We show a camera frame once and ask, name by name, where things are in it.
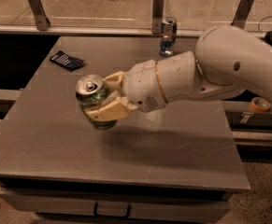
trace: drawer handle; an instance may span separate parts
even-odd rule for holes
[[[126,214],[124,216],[109,216],[109,215],[101,215],[101,214],[98,214],[98,203],[95,204],[94,206],[94,210],[93,210],[93,214],[95,217],[115,217],[115,218],[128,218],[129,215],[130,215],[130,209],[131,209],[131,206],[128,205],[127,206],[127,209],[126,209]]]

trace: soda can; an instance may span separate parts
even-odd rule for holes
[[[173,55],[176,39],[177,20],[173,17],[165,17],[161,24],[160,54],[165,57]]]
[[[95,121],[87,116],[86,108],[100,105],[108,97],[107,83],[98,75],[88,75],[81,78],[76,86],[76,97],[79,106],[90,123],[97,130],[112,128],[117,120]]]

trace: drawer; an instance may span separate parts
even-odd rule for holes
[[[224,201],[166,199],[160,202],[153,197],[145,202],[128,202],[128,197],[123,201],[106,201],[104,194],[93,199],[87,193],[38,189],[0,188],[0,198],[19,211],[128,220],[214,223],[230,210],[229,203]]]

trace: gray table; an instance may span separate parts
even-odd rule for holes
[[[178,39],[176,53],[195,39]],[[250,188],[221,102],[180,101],[135,111],[97,131],[75,97],[77,81],[105,77],[158,55],[156,37],[61,37],[0,125],[0,178],[168,189]],[[85,60],[72,73],[49,61],[58,50]]]

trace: orange object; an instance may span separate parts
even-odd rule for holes
[[[255,113],[266,113],[270,108],[270,103],[262,97],[255,97],[251,100],[250,107]]]

